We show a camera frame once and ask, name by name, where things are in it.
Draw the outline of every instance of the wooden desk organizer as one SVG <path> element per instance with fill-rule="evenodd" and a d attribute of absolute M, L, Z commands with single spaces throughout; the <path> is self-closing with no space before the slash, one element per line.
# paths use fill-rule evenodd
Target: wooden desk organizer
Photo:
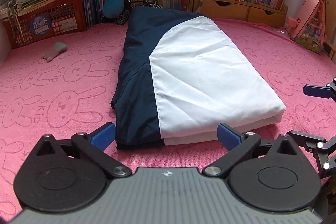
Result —
<path fill-rule="evenodd" d="M 189 11 L 195 12 L 200 0 L 189 0 Z M 288 7 L 275 10 L 263 5 L 257 5 L 236 0 L 204 0 L 201 14 L 211 18 L 227 18 L 244 20 L 253 23 L 265 23 L 272 27 L 283 27 Z"/>

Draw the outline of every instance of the sticker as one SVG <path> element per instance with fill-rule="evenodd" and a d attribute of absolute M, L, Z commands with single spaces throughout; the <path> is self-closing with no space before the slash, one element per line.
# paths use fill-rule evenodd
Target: sticker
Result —
<path fill-rule="evenodd" d="M 60 25 L 61 32 L 68 32 L 68 31 L 75 30 L 78 28 L 75 17 L 62 20 L 58 24 Z"/>
<path fill-rule="evenodd" d="M 31 20 L 29 28 L 32 34 L 43 35 L 51 28 L 51 21 L 46 15 L 40 15 Z"/>

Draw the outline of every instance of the white wall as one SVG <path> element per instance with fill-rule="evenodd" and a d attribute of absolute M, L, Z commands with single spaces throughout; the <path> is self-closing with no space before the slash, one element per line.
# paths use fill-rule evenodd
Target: white wall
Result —
<path fill-rule="evenodd" d="M 0 65 L 6 60 L 11 50 L 12 46 L 9 42 L 6 29 L 2 24 L 2 22 L 0 21 Z"/>

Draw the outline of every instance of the logo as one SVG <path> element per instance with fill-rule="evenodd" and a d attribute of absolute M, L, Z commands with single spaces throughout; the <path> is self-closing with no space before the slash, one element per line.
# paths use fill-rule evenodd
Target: logo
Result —
<path fill-rule="evenodd" d="M 172 172 L 170 172 L 170 171 L 166 171 L 166 172 L 163 172 L 162 173 L 164 176 L 166 176 L 166 177 L 170 177 L 170 176 L 172 176 L 174 173 L 172 173 Z"/>
<path fill-rule="evenodd" d="M 51 21 L 45 15 L 35 17 L 30 22 L 30 32 L 34 35 L 43 35 L 47 33 L 51 28 Z"/>

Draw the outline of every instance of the blue gripper pad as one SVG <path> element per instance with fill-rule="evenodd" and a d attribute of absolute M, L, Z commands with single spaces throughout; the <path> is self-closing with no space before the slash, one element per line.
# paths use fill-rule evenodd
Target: blue gripper pad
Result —
<path fill-rule="evenodd" d="M 104 151 L 116 138 L 116 126 L 107 122 L 102 127 L 89 134 L 90 144 Z"/>
<path fill-rule="evenodd" d="M 307 96 L 327 99 L 335 96 L 335 93 L 333 93 L 329 87 L 318 85 L 305 85 L 303 87 L 303 93 Z"/>
<path fill-rule="evenodd" d="M 243 134 L 234 130 L 232 127 L 229 127 L 225 123 L 220 123 L 218 125 L 217 138 L 228 151 L 231 151 L 237 145 L 240 145 L 243 140 L 245 140 L 245 136 Z"/>

